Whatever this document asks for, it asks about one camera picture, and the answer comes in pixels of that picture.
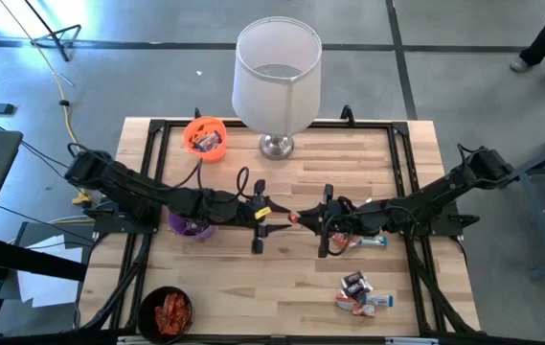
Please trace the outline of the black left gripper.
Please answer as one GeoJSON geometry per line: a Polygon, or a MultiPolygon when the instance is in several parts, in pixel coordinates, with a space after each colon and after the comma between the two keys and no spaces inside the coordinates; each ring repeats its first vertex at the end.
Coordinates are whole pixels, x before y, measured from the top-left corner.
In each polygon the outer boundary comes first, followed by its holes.
{"type": "Polygon", "coordinates": [[[264,218],[273,213],[290,214],[291,211],[264,195],[265,181],[257,180],[254,186],[254,195],[247,201],[239,201],[235,216],[230,223],[234,226],[251,228],[253,240],[251,252],[253,254],[263,253],[263,240],[271,233],[291,227],[291,224],[263,224],[264,218]]]}

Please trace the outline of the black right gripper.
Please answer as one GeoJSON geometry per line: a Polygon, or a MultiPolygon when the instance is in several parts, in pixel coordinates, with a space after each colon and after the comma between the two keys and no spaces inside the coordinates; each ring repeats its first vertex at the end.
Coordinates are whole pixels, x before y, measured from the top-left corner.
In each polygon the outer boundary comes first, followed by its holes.
{"type": "Polygon", "coordinates": [[[348,249],[342,247],[337,251],[332,251],[329,249],[329,243],[335,233],[353,236],[353,223],[355,221],[353,213],[355,210],[356,208],[348,198],[344,196],[333,198],[333,186],[326,184],[322,203],[296,212],[298,223],[320,237],[319,258],[338,257],[348,249]]]}

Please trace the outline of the brown silver Hershey's bar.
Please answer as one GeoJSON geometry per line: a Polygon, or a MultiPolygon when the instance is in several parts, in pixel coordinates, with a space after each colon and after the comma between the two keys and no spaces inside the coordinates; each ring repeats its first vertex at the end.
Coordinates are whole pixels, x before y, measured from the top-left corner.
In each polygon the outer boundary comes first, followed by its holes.
{"type": "Polygon", "coordinates": [[[209,225],[206,223],[187,221],[185,223],[184,235],[190,237],[199,236],[205,233],[208,228],[209,225]]]}
{"type": "Polygon", "coordinates": [[[341,278],[341,284],[343,288],[350,287],[353,284],[358,283],[360,280],[364,278],[364,273],[362,270],[358,270],[352,274],[349,274],[347,276],[344,276],[341,278]]]}
{"type": "Polygon", "coordinates": [[[360,279],[351,285],[344,287],[343,292],[351,299],[359,302],[364,295],[371,292],[373,287],[366,281],[360,279]]]}

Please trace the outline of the purple plastic bucket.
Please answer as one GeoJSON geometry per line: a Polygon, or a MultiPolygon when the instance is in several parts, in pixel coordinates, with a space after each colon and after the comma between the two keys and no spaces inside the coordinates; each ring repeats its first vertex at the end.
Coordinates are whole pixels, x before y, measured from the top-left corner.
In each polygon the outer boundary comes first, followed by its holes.
{"type": "Polygon", "coordinates": [[[208,239],[216,232],[214,225],[186,220],[175,214],[169,214],[169,226],[175,235],[195,240],[208,239]]]}

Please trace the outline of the black plastic bucket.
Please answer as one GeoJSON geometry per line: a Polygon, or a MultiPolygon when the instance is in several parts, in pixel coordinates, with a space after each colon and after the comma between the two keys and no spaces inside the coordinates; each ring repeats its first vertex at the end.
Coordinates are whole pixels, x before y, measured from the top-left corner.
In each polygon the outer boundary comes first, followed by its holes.
{"type": "Polygon", "coordinates": [[[141,335],[154,345],[171,345],[181,340],[193,324],[194,310],[190,297],[178,287],[159,287],[147,295],[141,303],[137,316],[137,328],[141,335]],[[165,307],[165,301],[169,294],[178,293],[185,295],[189,309],[189,319],[184,322],[174,323],[179,329],[178,334],[165,335],[158,331],[155,322],[155,308],[165,307]]]}

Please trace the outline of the orange pumpkin plastic bucket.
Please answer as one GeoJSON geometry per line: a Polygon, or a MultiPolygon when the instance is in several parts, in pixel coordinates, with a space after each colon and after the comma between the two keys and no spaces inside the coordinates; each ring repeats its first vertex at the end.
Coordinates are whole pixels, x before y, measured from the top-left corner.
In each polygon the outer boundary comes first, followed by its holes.
{"type": "Polygon", "coordinates": [[[226,152],[227,147],[227,130],[224,123],[216,117],[201,117],[194,119],[186,126],[183,131],[183,146],[184,148],[202,159],[205,163],[215,163],[221,160],[226,152]],[[210,135],[214,131],[218,131],[222,138],[222,144],[208,152],[200,152],[194,147],[194,143],[203,136],[210,135]]]}

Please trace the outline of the white shade silver table lamp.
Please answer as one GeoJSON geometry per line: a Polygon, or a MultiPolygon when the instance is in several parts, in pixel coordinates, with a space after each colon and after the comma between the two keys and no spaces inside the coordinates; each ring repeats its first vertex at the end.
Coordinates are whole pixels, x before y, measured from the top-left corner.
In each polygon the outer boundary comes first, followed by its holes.
{"type": "Polygon", "coordinates": [[[297,19],[265,17],[243,29],[235,53],[232,107],[261,135],[262,155],[284,160],[319,115],[321,38],[297,19]]]}

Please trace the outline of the white paper sheets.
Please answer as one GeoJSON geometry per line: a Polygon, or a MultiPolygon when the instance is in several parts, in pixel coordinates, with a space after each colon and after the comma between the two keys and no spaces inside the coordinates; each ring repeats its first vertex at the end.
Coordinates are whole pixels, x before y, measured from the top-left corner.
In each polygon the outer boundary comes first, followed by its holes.
{"type": "MultiPolygon", "coordinates": [[[[28,249],[79,263],[83,251],[80,246],[67,248],[63,235],[34,243],[28,249]]],[[[18,271],[17,282],[21,301],[31,301],[33,308],[70,304],[77,300],[79,281],[18,271]]]]}

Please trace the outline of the black desk base bar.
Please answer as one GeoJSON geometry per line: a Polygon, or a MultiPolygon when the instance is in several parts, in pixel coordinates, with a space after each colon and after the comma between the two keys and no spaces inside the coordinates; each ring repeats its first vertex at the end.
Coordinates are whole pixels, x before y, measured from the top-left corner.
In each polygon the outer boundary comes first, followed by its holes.
{"type": "Polygon", "coordinates": [[[79,259],[74,262],[0,241],[0,280],[5,280],[10,270],[21,270],[82,282],[86,269],[79,259]]]}

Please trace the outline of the black metal stand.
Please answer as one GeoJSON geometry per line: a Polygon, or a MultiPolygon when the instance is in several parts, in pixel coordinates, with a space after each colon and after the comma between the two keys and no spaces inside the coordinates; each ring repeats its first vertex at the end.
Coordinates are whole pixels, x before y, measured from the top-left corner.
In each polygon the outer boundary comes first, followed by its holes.
{"type": "Polygon", "coordinates": [[[46,22],[42,15],[34,8],[30,0],[23,0],[28,8],[33,12],[38,21],[42,24],[47,34],[37,38],[31,38],[32,45],[37,45],[41,48],[56,48],[65,62],[70,61],[68,49],[72,49],[82,29],[81,24],[68,26],[62,29],[53,30],[46,22]]]}

